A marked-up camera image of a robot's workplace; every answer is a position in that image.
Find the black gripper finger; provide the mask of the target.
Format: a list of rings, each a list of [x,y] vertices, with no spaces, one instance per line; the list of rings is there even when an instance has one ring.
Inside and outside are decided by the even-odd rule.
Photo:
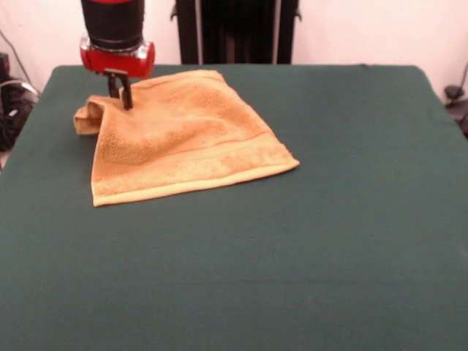
[[[111,98],[119,98],[120,93],[116,84],[117,77],[114,73],[107,73],[107,87]]]
[[[124,103],[124,109],[131,110],[133,108],[133,102],[132,102],[132,90],[131,90],[129,77],[128,75],[120,75],[120,80],[122,83],[121,99]]]

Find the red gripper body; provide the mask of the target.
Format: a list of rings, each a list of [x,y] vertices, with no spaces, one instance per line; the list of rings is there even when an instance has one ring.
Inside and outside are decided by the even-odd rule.
[[[92,45],[89,37],[83,36],[80,57],[86,69],[102,75],[116,70],[131,78],[145,78],[153,71],[155,47],[152,42],[144,42],[135,50],[111,52]]]

